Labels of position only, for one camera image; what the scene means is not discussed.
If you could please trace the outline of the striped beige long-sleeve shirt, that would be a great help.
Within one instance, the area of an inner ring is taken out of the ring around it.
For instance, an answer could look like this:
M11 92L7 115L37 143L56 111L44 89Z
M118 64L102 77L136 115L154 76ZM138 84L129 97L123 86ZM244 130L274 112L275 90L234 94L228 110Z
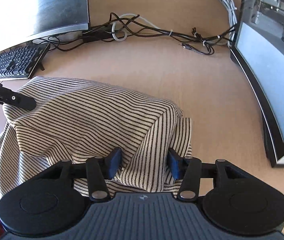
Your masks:
M61 160L80 164L116 147L122 162L107 181L111 194L178 192L182 182L166 157L170 148L192 154L192 121L175 103L106 83L41 76L19 92L34 98L36 108L2 108L0 199Z

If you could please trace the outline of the black mechanical keyboard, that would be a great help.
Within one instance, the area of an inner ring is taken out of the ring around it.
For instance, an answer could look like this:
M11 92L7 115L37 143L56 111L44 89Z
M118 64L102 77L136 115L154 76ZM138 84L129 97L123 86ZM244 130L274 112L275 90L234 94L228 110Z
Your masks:
M0 54L0 80L30 79L35 72L44 70L43 58L50 45L28 44Z

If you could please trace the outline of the black curved monitor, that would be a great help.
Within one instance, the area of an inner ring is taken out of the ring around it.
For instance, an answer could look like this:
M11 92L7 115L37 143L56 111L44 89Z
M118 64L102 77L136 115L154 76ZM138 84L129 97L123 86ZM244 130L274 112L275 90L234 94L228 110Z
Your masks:
M89 24L88 0L0 0L0 51Z

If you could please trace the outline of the white glass-panel PC case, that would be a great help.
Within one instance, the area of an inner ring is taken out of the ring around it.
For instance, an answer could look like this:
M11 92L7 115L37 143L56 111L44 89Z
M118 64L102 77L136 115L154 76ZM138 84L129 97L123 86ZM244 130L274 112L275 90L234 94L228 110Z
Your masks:
M284 0L242 0L230 51L259 103L267 158L284 166Z

